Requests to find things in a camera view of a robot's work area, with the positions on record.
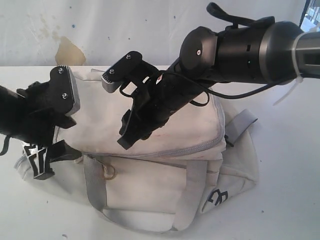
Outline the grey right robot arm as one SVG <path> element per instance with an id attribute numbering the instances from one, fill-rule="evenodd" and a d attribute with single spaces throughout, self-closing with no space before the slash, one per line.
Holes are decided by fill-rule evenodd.
<path id="1" fill-rule="evenodd" d="M 259 84 L 264 91 L 297 78 L 319 78 L 320 35 L 292 22 L 266 27 L 198 27 L 184 39 L 178 59 L 158 70 L 131 51 L 117 64 L 124 84 L 134 83 L 133 104 L 122 117 L 118 143 L 129 149 L 164 126 L 170 116 L 217 83 Z"/>

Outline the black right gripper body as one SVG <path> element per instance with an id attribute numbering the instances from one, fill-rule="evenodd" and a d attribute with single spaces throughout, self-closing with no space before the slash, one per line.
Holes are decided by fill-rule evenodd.
<path id="1" fill-rule="evenodd" d="M 170 116 L 183 108 L 208 87 L 205 80 L 192 80 L 180 73 L 162 71 L 156 84 L 159 100 L 133 99 L 132 107 L 122 117 L 122 136 L 126 131 L 139 132 L 140 140 L 147 139 L 153 131 L 163 127 Z"/>

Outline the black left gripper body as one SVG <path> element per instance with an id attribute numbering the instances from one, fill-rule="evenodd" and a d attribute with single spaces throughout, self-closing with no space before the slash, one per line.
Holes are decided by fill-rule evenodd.
<path id="1" fill-rule="evenodd" d="M 16 92 L 0 87 L 0 133 L 32 145 L 53 144 L 56 127 L 69 129 L 76 121 L 58 112 L 50 96 L 49 82 L 34 82 Z"/>

